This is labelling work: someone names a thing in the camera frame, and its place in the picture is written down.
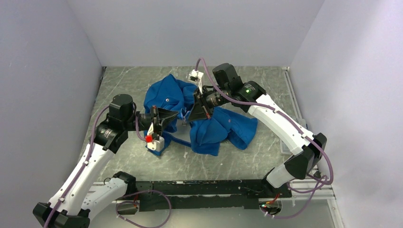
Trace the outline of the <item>blue zip jacket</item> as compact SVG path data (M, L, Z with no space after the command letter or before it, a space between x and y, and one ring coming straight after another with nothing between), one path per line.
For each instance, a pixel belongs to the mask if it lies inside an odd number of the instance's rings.
M152 84L144 98L145 112L153 106L178 111L179 118L189 115L193 106L193 92L197 86L176 79L172 74ZM190 122L186 126L188 140L174 136L178 131L177 120L172 121L164 130L164 146L160 151L151 151L160 156L171 142L188 146L193 152L218 156L220 143L229 140L236 148L245 150L253 140L258 126L256 118L248 118L236 112L216 107L211 119Z

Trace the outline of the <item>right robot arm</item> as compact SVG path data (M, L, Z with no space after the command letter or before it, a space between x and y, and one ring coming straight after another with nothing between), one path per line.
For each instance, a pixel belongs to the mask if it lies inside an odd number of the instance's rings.
M265 124L292 154L283 164L265 175L262 180L264 195L274 197L280 187L289 181L305 179L322 159L327 138L322 133L313 134L283 112L256 82L243 83L233 65L223 63L212 72L217 84L210 91L205 86L194 91L194 106L188 121L210 119L218 106L232 103Z

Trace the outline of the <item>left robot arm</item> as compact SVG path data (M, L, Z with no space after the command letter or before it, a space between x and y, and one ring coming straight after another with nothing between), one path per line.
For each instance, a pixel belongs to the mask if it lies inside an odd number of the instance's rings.
M87 228L112 201L153 192L153 189L143 190L134 176L120 171L89 194L100 171L128 139L130 131L147 131L144 138L147 148L159 151L164 146L162 133L178 112L153 106L149 113L139 113L128 94L116 95L103 112L106 119L95 120L89 144L68 179L48 202L39 202L34 207L33 215L42 227Z

